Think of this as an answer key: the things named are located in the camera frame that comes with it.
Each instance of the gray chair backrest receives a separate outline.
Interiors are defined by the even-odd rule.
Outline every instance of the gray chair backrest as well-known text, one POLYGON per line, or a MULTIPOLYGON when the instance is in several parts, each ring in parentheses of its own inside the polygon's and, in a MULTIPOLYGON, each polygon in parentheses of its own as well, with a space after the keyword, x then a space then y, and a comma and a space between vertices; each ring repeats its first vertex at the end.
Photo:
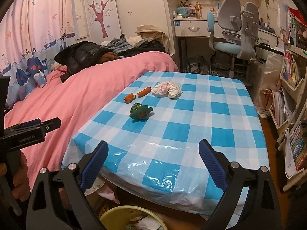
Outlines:
POLYGON ((255 4, 247 2, 241 11, 241 51, 237 58, 249 60, 254 57, 253 48, 258 39, 259 12, 255 4))
POLYGON ((217 16, 217 23, 223 29, 238 32, 241 29, 241 4, 239 0, 224 0, 217 16))

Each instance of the screw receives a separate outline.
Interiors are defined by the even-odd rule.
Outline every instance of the screw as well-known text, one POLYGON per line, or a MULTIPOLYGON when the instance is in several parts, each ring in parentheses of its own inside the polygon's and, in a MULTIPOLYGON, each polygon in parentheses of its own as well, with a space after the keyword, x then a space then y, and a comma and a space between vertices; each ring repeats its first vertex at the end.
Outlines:
POLYGON ((46 168, 41 168, 40 171, 39 171, 41 174, 45 174, 47 172, 47 169, 46 168))
POLYGON ((237 169, 239 167, 239 164, 237 162, 232 162, 231 167, 233 167, 234 169, 237 169))
POLYGON ((74 170, 76 167, 77 167, 77 165, 75 163, 71 163, 71 164, 68 165, 68 168, 70 170, 74 170))
POLYGON ((266 173, 266 172, 268 172, 268 168, 265 167, 265 166, 262 166, 262 167, 261 167, 261 171, 264 172, 264 173, 266 173))

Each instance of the pile of clothes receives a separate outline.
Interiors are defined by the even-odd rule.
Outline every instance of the pile of clothes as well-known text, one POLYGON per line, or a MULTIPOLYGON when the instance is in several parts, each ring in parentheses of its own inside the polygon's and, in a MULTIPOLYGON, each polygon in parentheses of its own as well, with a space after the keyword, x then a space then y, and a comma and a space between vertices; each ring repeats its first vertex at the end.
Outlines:
POLYGON ((102 42, 120 57, 131 57, 149 51, 169 52, 169 39, 160 28, 154 25, 138 26, 138 36, 127 38, 122 34, 119 39, 102 42))
POLYGON ((67 73, 60 76, 62 83, 87 67, 115 59, 119 57, 111 49, 88 41, 73 44, 54 57, 57 63, 67 66, 67 73))
POLYGON ((67 73, 60 76, 64 83, 79 71, 106 61, 149 51, 169 52, 168 36, 158 27, 142 25, 138 27, 136 33, 138 36, 127 38, 122 34, 119 39, 103 42, 101 45, 88 41, 73 44, 54 57, 56 62, 52 69, 58 65, 67 66, 67 73))

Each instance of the blue chair seat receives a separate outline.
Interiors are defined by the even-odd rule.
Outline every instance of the blue chair seat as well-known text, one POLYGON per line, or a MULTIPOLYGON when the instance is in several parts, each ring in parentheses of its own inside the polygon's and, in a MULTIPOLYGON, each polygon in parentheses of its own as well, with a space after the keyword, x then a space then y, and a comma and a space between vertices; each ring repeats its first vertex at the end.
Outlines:
MULTIPOLYGON (((225 42, 214 42, 213 47, 218 51, 229 53, 229 54, 235 54, 235 55, 238 55, 241 51, 240 45, 225 43, 225 42)), ((255 57, 255 56, 256 56, 255 50, 252 49, 251 57, 255 57)))

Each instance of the trash bin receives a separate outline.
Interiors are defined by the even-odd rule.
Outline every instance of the trash bin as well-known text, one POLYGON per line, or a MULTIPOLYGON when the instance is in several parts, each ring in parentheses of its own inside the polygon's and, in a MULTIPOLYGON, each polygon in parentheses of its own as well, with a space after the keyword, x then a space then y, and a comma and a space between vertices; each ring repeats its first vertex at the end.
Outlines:
POLYGON ((124 230, 130 223, 130 219, 141 215, 151 215, 161 224, 163 230, 167 230, 165 223, 156 214, 136 206, 119 206, 112 208, 102 215, 100 221, 107 230, 124 230))

